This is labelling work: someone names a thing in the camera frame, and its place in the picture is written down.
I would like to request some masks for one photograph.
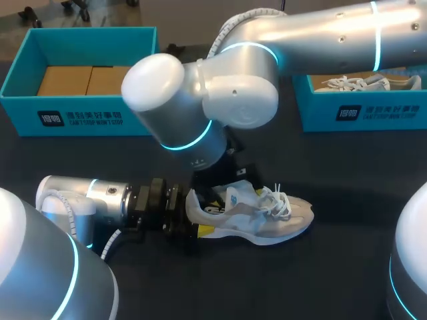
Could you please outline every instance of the shoe box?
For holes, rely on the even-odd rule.
[[[374,74],[361,72],[345,76],[366,79]],[[393,80],[409,79],[383,75]],[[298,75],[292,78],[305,132],[427,129],[427,90],[315,92],[327,87],[323,82],[342,76]]]
[[[121,82],[157,52],[154,27],[30,29],[0,103],[23,137],[150,135],[121,98]]]

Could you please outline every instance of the box logo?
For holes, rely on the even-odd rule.
[[[64,121],[62,120],[59,111],[38,111],[41,123],[45,127],[63,127]]]
[[[342,105],[338,109],[336,121],[355,121],[359,117],[361,105]]]

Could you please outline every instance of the teal box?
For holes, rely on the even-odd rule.
[[[426,90],[316,93],[310,76],[292,81],[305,132],[427,129]]]
[[[155,27],[30,29],[0,102],[20,136],[150,135],[120,95],[37,92],[48,66],[132,66],[157,52]]]

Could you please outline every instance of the shoe tongue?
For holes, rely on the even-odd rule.
[[[258,195],[254,190],[252,192],[247,189],[236,189],[235,187],[228,187],[226,194],[226,207],[225,211],[233,209],[238,203],[245,203],[251,207],[258,206]]]
[[[369,78],[366,78],[365,82],[368,85],[367,87],[365,87],[368,91],[390,90],[390,82],[383,75],[373,75]]]

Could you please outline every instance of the shoe sole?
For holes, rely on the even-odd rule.
[[[210,233],[209,235],[204,235],[202,238],[219,239],[224,237],[241,237],[248,241],[251,241],[254,245],[275,245],[277,243],[284,242],[286,240],[296,237],[297,235],[300,235],[307,228],[308,226],[294,233],[290,233],[289,235],[284,235],[283,237],[276,238],[257,237],[255,235],[251,235],[243,231],[215,228],[215,231],[213,233]]]

